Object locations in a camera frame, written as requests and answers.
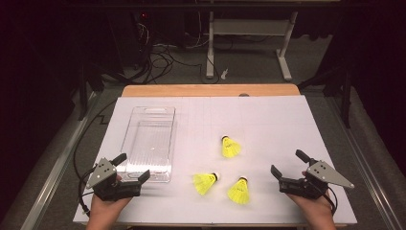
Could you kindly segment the person's right hand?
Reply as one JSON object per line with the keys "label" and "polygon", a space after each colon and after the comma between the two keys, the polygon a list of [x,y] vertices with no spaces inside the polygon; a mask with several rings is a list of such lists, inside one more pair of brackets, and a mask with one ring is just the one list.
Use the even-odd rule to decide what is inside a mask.
{"label": "person's right hand", "polygon": [[287,194],[287,196],[301,209],[304,218],[309,223],[317,221],[331,221],[332,213],[330,204],[324,198],[308,199],[297,195]]}

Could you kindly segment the yellow plastic shuttlecock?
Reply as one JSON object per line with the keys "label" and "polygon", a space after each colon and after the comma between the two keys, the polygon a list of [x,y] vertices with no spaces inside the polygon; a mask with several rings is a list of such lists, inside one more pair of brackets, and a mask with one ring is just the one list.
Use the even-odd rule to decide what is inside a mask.
{"label": "yellow plastic shuttlecock", "polygon": [[228,190],[228,198],[237,204],[247,204],[250,201],[248,180],[241,176],[238,181]]}
{"label": "yellow plastic shuttlecock", "polygon": [[218,180],[217,173],[198,173],[192,177],[192,183],[200,195],[205,195]]}
{"label": "yellow plastic shuttlecock", "polygon": [[241,151],[241,146],[238,142],[225,135],[221,139],[222,141],[222,155],[226,158],[233,158],[237,156]]}

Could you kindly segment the clear plastic container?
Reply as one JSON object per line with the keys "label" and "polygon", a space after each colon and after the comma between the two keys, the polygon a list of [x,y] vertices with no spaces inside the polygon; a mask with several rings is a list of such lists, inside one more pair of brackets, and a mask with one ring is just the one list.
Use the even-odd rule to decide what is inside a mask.
{"label": "clear plastic container", "polygon": [[170,182],[175,134],[174,107],[134,107],[121,148],[127,160],[118,168],[123,180],[136,181],[150,172],[148,182]]}

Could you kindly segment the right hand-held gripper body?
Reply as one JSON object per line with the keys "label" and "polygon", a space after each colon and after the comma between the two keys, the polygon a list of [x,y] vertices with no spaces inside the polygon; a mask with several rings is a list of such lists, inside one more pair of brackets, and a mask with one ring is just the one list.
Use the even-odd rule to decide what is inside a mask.
{"label": "right hand-held gripper body", "polygon": [[317,161],[307,168],[304,178],[292,179],[278,176],[280,192],[317,199],[324,195],[329,184],[353,189],[354,184],[338,173],[328,163]]}

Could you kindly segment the white table cover sheet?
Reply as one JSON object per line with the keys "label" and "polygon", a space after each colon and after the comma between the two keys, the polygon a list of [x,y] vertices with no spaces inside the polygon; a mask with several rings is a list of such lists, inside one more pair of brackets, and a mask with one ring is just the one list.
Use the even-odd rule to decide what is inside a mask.
{"label": "white table cover sheet", "polygon": [[[295,152],[328,161],[327,148],[303,96],[282,97],[121,97],[115,106],[99,155],[119,154],[134,107],[176,109],[171,179],[148,182],[118,219],[129,225],[272,226],[302,225],[300,209],[279,191],[274,165],[286,177],[300,177],[305,163]],[[233,158],[222,155],[222,137],[241,146]],[[200,195],[192,177],[217,173]],[[250,201],[234,203],[228,190],[244,176]]]}

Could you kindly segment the black computer tower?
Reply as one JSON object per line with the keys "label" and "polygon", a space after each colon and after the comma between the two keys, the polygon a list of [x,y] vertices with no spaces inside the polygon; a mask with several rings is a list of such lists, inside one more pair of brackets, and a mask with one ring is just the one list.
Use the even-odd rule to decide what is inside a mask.
{"label": "black computer tower", "polygon": [[133,11],[107,14],[122,67],[141,66],[147,62],[148,47],[140,41],[140,29]]}

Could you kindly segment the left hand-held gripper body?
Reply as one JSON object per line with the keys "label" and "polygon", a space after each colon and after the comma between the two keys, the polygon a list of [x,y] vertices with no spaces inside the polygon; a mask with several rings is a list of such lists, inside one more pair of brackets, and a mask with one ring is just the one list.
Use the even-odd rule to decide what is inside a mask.
{"label": "left hand-held gripper body", "polygon": [[103,157],[91,173],[86,188],[92,189],[102,201],[117,201],[141,194],[141,181],[122,182],[117,176],[116,166]]}

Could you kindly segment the aluminium floor rail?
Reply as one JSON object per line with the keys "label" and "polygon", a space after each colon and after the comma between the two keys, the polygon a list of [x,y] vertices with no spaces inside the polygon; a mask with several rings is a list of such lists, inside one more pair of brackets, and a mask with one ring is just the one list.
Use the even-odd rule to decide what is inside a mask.
{"label": "aluminium floor rail", "polygon": [[376,176],[374,175],[375,170],[369,165],[366,157],[364,156],[364,152],[361,150],[358,143],[356,142],[352,131],[344,124],[337,102],[332,98],[327,98],[327,104],[332,110],[341,129],[345,133],[347,142],[350,145],[352,158],[354,159],[357,169],[362,176],[366,187],[369,190],[373,203],[379,211],[379,214],[384,220],[388,230],[403,230],[403,227],[399,222],[399,219],[395,214],[395,211],[386,193],[384,192],[383,187],[380,185]]}
{"label": "aluminium floor rail", "polygon": [[39,166],[48,167],[49,170],[39,177],[39,182],[36,182],[36,185],[40,186],[40,190],[19,230],[37,230],[72,159],[74,147],[84,131],[90,117],[90,112],[98,103],[99,98],[100,93],[97,92],[91,92],[85,97],[87,110],[81,118],[79,96],[76,95],[74,97],[74,102],[76,103],[74,111],[57,132],[50,146],[46,148],[45,155],[50,156],[51,159],[46,160],[44,157],[41,157],[38,161]]}

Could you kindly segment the white metal desk frame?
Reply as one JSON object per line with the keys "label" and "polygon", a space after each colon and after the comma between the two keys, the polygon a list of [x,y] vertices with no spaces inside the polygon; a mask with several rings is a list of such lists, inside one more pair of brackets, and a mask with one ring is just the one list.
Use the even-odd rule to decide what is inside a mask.
{"label": "white metal desk frame", "polygon": [[282,76],[291,81],[292,76],[285,58],[285,53],[292,36],[298,13],[290,14],[285,20],[259,20],[259,19],[215,19],[211,11],[209,16],[209,39],[206,63],[206,78],[214,77],[214,37],[216,35],[263,35],[282,36],[283,44],[275,51]]}

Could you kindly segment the black metal stand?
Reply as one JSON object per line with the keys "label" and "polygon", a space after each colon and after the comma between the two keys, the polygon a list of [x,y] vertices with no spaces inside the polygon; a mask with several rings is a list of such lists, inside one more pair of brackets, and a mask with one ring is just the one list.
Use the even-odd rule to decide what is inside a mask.
{"label": "black metal stand", "polygon": [[310,85],[323,85],[326,97],[341,96],[341,119],[345,127],[350,128],[351,75],[347,64],[342,63],[318,72],[314,77],[299,83],[298,88],[303,90]]}
{"label": "black metal stand", "polygon": [[82,121],[88,110],[87,86],[95,92],[102,92],[102,72],[93,62],[85,62],[79,68],[79,120]]}

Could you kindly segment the person's left hand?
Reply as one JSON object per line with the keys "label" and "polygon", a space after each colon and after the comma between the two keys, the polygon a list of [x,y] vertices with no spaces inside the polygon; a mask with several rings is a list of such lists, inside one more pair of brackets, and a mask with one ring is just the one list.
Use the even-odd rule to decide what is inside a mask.
{"label": "person's left hand", "polygon": [[131,197],[117,201],[103,201],[98,196],[93,195],[88,223],[113,225],[120,216],[121,211],[130,201]]}

